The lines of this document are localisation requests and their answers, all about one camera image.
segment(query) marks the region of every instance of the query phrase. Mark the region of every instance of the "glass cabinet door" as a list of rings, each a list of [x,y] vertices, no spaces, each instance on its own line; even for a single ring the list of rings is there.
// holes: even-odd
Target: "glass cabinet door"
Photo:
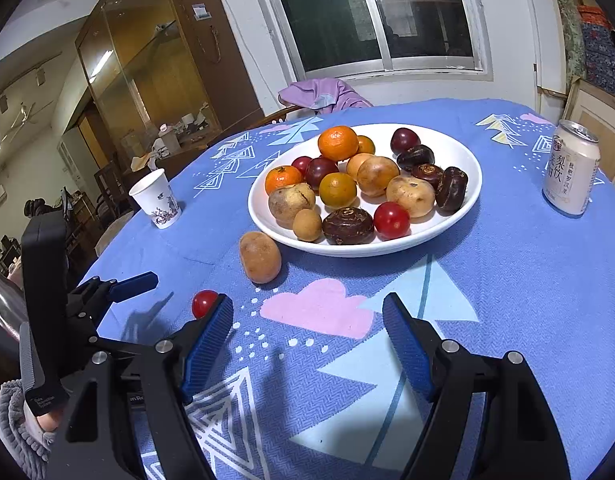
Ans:
[[[101,0],[86,27],[79,52],[117,149],[142,156],[162,124],[187,132],[190,118],[190,136],[220,133],[170,0]]]

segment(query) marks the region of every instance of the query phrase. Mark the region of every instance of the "window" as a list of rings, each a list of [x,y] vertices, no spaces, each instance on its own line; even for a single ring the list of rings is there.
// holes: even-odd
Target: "window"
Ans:
[[[474,69],[463,0],[271,0],[299,78]]]

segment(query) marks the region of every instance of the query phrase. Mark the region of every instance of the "orange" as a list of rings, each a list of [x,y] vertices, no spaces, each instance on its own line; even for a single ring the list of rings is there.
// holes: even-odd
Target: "orange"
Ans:
[[[334,162],[347,160],[359,149],[359,138],[349,126],[334,126],[318,137],[321,155]]]
[[[369,153],[370,155],[374,155],[376,152],[377,147],[374,145],[372,139],[364,135],[359,135],[359,150],[357,153]]]
[[[294,166],[279,166],[265,177],[265,191],[270,194],[277,187],[291,186],[303,182],[303,174]]]
[[[347,173],[330,173],[323,177],[318,194],[326,206],[347,207],[356,199],[356,182]]]

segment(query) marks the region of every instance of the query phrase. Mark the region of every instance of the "white paper cup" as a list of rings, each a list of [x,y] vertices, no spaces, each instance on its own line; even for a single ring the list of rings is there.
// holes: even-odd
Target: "white paper cup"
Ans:
[[[180,217],[180,206],[162,168],[135,183],[129,190],[129,195],[138,202],[159,229],[169,227]]]

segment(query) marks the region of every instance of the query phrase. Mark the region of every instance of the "table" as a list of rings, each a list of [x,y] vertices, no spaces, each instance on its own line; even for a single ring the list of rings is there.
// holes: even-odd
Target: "table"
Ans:
[[[265,286],[241,270],[238,240],[254,230],[254,178],[296,142],[336,124],[418,124],[455,137],[483,169],[479,201],[424,245],[345,260],[281,246]],[[425,420],[380,316],[396,291],[409,310],[469,351],[522,352],[558,424],[572,479],[583,480],[615,440],[615,190],[602,174],[580,219],[543,199],[553,125],[499,100],[434,100],[354,108],[264,126],[207,150],[174,181],[180,220],[159,231],[138,213],[88,276],[153,270],[156,290],[115,305],[103,336],[155,343],[192,319],[204,288],[234,301],[234,327],[207,390],[188,407],[217,477],[398,479]],[[313,306],[319,332],[280,312]],[[471,445],[467,439],[465,452]],[[159,478],[142,437],[146,471]],[[457,478],[465,478],[465,456]]]

